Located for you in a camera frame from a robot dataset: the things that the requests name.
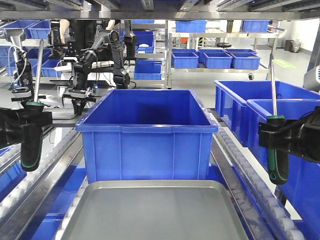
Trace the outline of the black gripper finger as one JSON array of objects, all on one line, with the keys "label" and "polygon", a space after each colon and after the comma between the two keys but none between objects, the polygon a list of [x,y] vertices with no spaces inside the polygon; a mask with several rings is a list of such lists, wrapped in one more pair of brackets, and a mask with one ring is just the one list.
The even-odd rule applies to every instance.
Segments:
[{"label": "black gripper finger", "polygon": [[302,158],[311,163],[320,162],[320,107],[299,119],[284,119],[280,127],[260,122],[259,145]]},{"label": "black gripper finger", "polygon": [[[52,113],[45,113],[45,123],[43,128],[53,123]],[[0,148],[9,147],[11,145],[23,143],[23,125],[26,124],[26,110],[21,109],[0,109]]]}]

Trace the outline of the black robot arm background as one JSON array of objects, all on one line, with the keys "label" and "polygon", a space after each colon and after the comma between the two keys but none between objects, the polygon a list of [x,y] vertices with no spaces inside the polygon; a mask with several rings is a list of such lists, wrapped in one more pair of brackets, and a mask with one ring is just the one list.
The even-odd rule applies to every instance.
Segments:
[{"label": "black robot arm background", "polygon": [[[0,145],[19,143],[20,164],[27,172],[40,164],[43,128],[53,123],[52,114],[44,111],[43,103],[33,86],[31,66],[21,43],[25,33],[21,28],[9,28],[5,38],[15,49],[17,86],[13,100],[22,108],[0,111]],[[190,166],[206,168],[209,164],[212,135],[216,126],[211,122],[200,102],[189,90],[129,90],[130,78],[124,74],[122,44],[119,34],[112,31],[98,33],[92,45],[76,54],[73,67],[74,87],[67,94],[74,113],[81,115],[87,102],[93,107],[76,124],[81,132],[87,167],[118,168],[122,148],[129,153],[150,153],[170,167]],[[93,63],[113,61],[113,77],[117,86],[101,100],[91,97],[87,82]]]}]

